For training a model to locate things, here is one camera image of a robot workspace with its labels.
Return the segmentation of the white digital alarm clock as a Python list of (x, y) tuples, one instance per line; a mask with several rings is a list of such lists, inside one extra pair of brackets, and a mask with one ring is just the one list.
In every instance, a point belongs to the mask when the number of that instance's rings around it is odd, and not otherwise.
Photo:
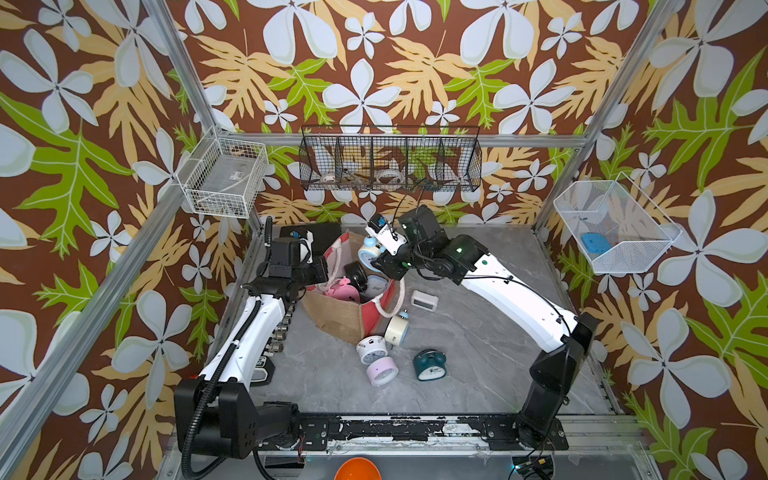
[(434, 312), (437, 310), (439, 298), (419, 290), (414, 290), (411, 294), (411, 305), (424, 310)]

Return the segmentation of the light blue bell alarm clock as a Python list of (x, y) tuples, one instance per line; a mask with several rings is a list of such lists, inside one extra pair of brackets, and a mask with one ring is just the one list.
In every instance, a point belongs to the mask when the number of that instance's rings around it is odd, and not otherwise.
[(367, 236), (363, 240), (363, 245), (358, 250), (359, 262), (365, 268), (381, 273), (381, 270), (373, 262), (385, 251), (386, 249), (375, 238)]

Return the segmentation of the pink twin bell alarm clock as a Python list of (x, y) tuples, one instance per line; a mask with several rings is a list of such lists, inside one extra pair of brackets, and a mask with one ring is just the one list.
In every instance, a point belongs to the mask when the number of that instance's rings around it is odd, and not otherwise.
[(326, 296), (336, 300), (359, 303), (360, 291), (348, 277), (336, 279), (325, 292)]

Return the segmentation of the clear round alarm clock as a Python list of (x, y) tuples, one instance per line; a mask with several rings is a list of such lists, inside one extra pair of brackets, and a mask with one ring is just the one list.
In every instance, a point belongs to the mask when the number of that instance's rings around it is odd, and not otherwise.
[(390, 285), (390, 281), (384, 277), (378, 275), (369, 275), (367, 278), (366, 288), (361, 294), (361, 299), (365, 302), (374, 299), (375, 297), (384, 294)]

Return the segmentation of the burlap red Christmas canvas bag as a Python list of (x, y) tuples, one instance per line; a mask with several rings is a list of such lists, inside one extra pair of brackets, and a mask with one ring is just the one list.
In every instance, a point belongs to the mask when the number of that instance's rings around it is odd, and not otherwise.
[(344, 231), (324, 253), (329, 279), (309, 287), (301, 300), (310, 319), (320, 330), (350, 344), (385, 332), (388, 321), (400, 312), (405, 299), (405, 279), (395, 281), (384, 275), (384, 292), (374, 295), (371, 300), (355, 302), (329, 295), (331, 287), (345, 276), (343, 267), (358, 260), (357, 254), (362, 246), (362, 235)]

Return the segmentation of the white round alarm clock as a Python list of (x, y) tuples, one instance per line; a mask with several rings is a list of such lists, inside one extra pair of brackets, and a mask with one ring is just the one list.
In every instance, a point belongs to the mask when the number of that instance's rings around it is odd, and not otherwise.
[(356, 351), (363, 365), (371, 365), (375, 361), (389, 355), (387, 342), (384, 337), (373, 335), (360, 340)]

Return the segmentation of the dark green alarm clock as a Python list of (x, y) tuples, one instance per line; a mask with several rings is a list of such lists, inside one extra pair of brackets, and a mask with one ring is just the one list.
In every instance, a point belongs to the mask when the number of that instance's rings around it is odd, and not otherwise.
[(420, 382), (439, 380), (447, 375), (446, 355), (436, 349), (425, 349), (417, 353), (412, 364)]

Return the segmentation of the lilac round alarm clock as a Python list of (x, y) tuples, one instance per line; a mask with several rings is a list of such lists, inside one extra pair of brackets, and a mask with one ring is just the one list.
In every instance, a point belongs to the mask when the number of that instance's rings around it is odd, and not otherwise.
[(366, 369), (369, 382), (374, 387), (381, 387), (391, 382), (399, 373), (394, 360), (387, 356), (375, 360)]

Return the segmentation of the black twin bell alarm clock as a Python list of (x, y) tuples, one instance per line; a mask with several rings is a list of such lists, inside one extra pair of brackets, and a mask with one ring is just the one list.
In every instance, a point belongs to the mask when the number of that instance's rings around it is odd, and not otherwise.
[(368, 275), (359, 261), (353, 261), (344, 266), (345, 277), (360, 293), (367, 290)]

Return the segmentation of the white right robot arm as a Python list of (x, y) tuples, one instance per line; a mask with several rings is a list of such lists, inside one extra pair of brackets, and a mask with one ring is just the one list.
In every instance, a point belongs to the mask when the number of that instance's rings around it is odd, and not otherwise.
[(449, 279), (490, 302), (540, 347), (517, 425), (521, 444), (543, 447), (590, 352), (597, 319), (539, 294), (474, 237), (450, 238), (426, 206), (405, 213), (400, 225), (397, 232), (378, 213), (369, 219), (366, 232), (383, 248), (371, 261), (375, 269), (392, 280), (403, 279), (411, 269), (430, 271), (432, 280)]

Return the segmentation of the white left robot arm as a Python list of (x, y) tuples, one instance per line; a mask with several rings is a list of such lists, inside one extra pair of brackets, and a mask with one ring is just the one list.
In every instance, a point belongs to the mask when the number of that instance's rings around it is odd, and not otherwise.
[(244, 459), (271, 441), (291, 446), (300, 437), (299, 410), (291, 402), (256, 405), (250, 387), (273, 331), (309, 287), (328, 281), (323, 253), (313, 248), (311, 226), (285, 227), (278, 238), (264, 225), (265, 259), (243, 284), (246, 305), (226, 341), (195, 377), (174, 392), (180, 470), (202, 479), (229, 458)]

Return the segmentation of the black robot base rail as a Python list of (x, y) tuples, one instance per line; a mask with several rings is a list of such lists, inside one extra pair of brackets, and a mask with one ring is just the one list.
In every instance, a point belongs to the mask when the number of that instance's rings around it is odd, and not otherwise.
[(515, 414), (340, 414), (305, 412), (299, 415), (303, 448), (329, 450), (333, 442), (382, 440), (418, 446), (439, 440), (478, 440), (491, 451), (519, 448), (569, 448), (562, 423), (555, 419), (546, 435), (536, 434)]

